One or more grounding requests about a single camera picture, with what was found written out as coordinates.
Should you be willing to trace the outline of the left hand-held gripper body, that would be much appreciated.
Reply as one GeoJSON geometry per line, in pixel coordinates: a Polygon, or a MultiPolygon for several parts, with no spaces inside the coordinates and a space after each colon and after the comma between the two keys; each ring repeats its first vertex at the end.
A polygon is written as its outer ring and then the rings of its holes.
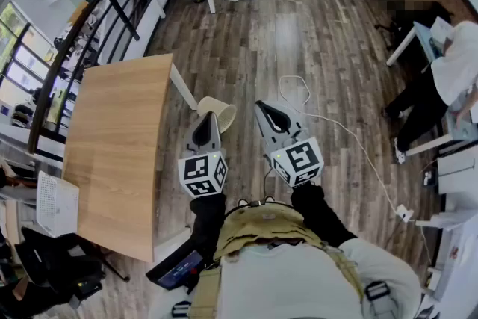
{"type": "Polygon", "coordinates": [[[191,198],[221,194],[229,170],[219,140],[201,146],[192,139],[185,141],[178,169],[179,182],[191,198]]]}

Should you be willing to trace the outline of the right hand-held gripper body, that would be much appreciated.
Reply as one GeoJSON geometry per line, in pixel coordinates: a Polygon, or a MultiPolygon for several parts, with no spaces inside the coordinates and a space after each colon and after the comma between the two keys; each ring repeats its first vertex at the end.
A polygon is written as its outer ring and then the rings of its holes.
{"type": "Polygon", "coordinates": [[[266,154],[272,169],[294,188],[319,176],[324,160],[316,137],[292,137],[266,154]]]}

